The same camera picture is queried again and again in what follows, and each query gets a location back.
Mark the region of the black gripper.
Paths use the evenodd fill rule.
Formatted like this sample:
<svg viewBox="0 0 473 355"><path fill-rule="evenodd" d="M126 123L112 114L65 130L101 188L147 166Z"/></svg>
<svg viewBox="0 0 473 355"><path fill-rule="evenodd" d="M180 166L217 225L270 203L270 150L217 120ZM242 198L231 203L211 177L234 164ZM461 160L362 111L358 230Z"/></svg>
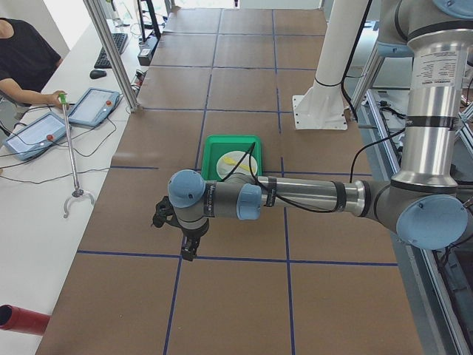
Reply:
<svg viewBox="0 0 473 355"><path fill-rule="evenodd" d="M197 248L200 244L200 238L203 235L203 227L197 229L183 228L183 236L185 238L183 248L181 248L181 256L184 260L193 261L197 256Z"/></svg>

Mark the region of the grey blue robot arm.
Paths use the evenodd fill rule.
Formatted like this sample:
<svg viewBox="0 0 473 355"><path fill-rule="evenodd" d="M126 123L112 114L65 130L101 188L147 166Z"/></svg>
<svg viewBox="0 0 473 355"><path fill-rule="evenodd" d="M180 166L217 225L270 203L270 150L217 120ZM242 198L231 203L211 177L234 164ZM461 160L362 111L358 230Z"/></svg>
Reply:
<svg viewBox="0 0 473 355"><path fill-rule="evenodd" d="M379 222L412 246L435 250L465 232L467 208L450 175L466 60L472 45L470 1L384 1L380 44L413 57L401 168L389 182L300 180L233 172L206 181L175 173L157 215L179 227L181 254L193 260L212 217L255 220L262 207L350 212Z"/></svg>

